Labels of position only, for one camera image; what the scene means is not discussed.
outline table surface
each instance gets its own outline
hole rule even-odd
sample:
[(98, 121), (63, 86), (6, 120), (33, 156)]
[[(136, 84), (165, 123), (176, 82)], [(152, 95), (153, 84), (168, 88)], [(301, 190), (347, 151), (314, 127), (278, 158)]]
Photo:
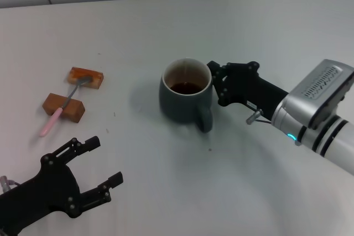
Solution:
[[(42, 155), (72, 137), (101, 147), (69, 163), (81, 191), (122, 171), (112, 201), (65, 213), (21, 235), (353, 235), (354, 178), (251, 110), (212, 108), (209, 134), (159, 112), (158, 83), (175, 59), (258, 61), (290, 91), (322, 59), (354, 65), (353, 0), (127, 0), (0, 10), (0, 174), (32, 178)], [(48, 120), (41, 105), (67, 95), (72, 66), (101, 71), (99, 90), (74, 98), (79, 124)], [(354, 122), (350, 91), (338, 113)]]

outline gray mug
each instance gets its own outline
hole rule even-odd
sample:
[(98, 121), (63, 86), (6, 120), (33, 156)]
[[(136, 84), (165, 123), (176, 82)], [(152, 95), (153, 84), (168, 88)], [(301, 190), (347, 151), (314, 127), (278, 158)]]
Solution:
[(162, 112), (178, 123), (196, 123), (212, 129), (212, 78), (210, 69), (195, 59), (172, 62), (162, 75), (159, 91)]

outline led light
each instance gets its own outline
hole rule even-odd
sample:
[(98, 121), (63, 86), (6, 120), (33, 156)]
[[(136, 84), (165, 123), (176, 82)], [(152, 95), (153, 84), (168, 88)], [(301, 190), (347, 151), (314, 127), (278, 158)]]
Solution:
[(293, 135), (288, 134), (288, 137), (290, 137), (290, 138), (292, 138), (292, 139), (294, 139), (296, 141), (296, 137), (294, 137)]

